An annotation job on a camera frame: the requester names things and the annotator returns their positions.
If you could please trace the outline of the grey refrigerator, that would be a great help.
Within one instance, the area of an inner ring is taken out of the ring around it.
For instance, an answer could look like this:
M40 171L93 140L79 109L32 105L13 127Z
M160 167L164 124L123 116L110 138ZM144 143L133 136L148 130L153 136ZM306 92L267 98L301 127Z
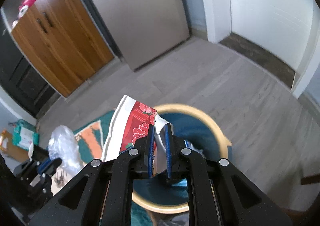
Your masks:
M189 38L182 0L92 0L133 70Z

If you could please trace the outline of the brown cardboard box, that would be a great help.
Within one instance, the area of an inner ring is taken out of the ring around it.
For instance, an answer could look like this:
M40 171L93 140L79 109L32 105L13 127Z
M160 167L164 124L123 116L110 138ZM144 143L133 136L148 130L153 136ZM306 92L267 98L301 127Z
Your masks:
M24 162L28 157L28 151L12 143L12 134L6 129L1 132L1 150L16 161Z

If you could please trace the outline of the wooden cabinet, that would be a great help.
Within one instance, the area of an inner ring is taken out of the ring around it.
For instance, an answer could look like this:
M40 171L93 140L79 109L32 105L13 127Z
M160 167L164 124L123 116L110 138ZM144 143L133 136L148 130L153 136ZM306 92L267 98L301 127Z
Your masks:
M81 0L36 0L11 34L31 65L65 98L113 59Z

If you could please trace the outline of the clear plastic bag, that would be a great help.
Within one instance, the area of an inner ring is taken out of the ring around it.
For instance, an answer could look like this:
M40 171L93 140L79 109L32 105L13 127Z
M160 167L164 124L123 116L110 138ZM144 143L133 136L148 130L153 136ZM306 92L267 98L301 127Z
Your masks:
M48 142L48 153L51 160L60 158L61 168L72 177L84 168L78 143L67 126L60 125L53 130Z

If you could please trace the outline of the teal and orange rug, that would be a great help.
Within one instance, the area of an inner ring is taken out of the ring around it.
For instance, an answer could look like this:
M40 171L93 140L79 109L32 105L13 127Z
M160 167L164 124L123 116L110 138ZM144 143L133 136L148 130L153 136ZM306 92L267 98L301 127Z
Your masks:
M114 109L73 131L84 164L101 157L113 113ZM131 208L131 225L153 225L147 211L134 202Z

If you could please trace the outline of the green wet wipes pack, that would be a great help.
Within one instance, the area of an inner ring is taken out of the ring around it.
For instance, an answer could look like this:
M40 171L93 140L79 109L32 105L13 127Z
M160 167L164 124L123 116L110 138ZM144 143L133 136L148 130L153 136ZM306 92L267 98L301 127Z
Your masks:
M28 150L31 144L38 145L39 134L36 127L22 119L15 122L12 144L24 150Z

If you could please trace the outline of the red white snack wrapper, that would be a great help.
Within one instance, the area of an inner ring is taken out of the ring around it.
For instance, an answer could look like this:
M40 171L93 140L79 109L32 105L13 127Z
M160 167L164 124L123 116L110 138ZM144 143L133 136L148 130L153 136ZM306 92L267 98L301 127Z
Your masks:
M112 116L101 160L106 162L116 159L121 152L132 148L136 140L147 136L149 126L152 125L155 128L152 175L164 172L167 169L164 135L167 123L154 108L124 95Z

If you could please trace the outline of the black paper cup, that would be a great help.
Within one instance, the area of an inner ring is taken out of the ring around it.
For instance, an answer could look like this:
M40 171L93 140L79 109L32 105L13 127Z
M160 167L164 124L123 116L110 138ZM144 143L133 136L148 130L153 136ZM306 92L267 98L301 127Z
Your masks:
M32 143L28 149L28 158L39 162L44 162L49 158L49 152L46 149Z

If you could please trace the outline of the black door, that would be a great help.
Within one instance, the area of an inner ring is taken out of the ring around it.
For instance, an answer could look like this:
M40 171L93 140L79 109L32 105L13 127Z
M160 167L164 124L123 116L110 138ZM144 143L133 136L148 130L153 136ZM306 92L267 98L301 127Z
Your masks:
M1 87L27 113L42 118L60 95L20 51L1 10Z

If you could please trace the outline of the teal bin with yellow rim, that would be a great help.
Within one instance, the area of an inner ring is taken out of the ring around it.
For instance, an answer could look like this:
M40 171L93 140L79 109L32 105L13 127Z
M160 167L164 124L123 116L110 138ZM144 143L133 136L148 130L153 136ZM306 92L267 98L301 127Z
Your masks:
M232 143L205 112L186 104L156 106L158 114L174 127L174 135L189 141L205 158L232 158ZM186 179L168 179L167 173L133 182L132 200L146 210L160 214L188 211Z

